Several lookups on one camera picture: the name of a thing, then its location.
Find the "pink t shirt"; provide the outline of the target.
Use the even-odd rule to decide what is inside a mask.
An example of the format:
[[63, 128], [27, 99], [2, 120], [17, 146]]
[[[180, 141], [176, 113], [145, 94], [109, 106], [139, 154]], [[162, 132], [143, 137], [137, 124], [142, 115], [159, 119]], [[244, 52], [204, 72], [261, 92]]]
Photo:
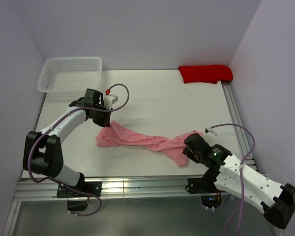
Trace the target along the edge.
[[142, 147], [150, 151], [160, 152], [173, 160], [177, 166], [184, 167], [188, 164], [188, 158], [182, 153], [186, 145], [184, 140], [192, 135], [202, 132], [191, 131], [178, 135], [172, 139], [163, 136], [151, 136], [137, 133], [112, 121], [110, 127], [102, 128], [96, 136], [96, 145], [101, 148], [110, 147]]

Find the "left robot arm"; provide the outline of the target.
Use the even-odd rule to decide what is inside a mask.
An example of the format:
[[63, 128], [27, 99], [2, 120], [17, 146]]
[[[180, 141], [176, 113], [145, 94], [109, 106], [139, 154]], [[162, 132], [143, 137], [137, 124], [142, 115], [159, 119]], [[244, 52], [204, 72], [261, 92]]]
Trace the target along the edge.
[[62, 142], [86, 120], [91, 119], [100, 127], [110, 126], [112, 106], [118, 97], [103, 95], [87, 89], [83, 97], [69, 104], [68, 109], [48, 127], [26, 136], [23, 169], [32, 174], [44, 175], [65, 185], [74, 196], [85, 193], [85, 176], [64, 164]]

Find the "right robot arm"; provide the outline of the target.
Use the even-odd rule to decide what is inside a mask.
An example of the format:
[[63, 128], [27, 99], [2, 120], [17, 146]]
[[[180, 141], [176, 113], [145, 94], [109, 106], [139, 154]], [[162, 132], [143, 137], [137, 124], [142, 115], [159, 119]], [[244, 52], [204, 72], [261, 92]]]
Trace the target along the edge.
[[188, 179], [191, 194], [213, 193], [218, 190], [244, 199], [258, 209], [273, 226], [286, 229], [295, 212], [295, 187], [272, 181], [240, 160], [225, 147], [210, 146], [199, 134], [185, 140], [183, 154], [208, 170], [202, 177]]

